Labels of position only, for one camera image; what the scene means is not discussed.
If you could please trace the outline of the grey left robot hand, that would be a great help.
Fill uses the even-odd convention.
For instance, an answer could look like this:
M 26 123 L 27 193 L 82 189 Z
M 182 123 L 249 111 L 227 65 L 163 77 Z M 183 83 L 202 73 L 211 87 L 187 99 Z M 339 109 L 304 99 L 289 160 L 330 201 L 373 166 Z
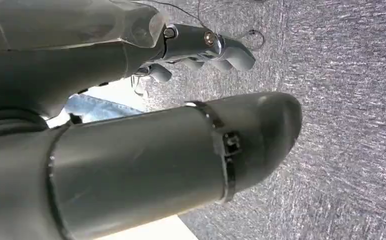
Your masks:
M 91 240 L 211 203 L 270 175 L 302 108 L 257 92 L 49 128 L 68 99 L 162 63 L 250 70 L 238 40 L 167 24 L 134 0 L 0 0 L 0 240 Z

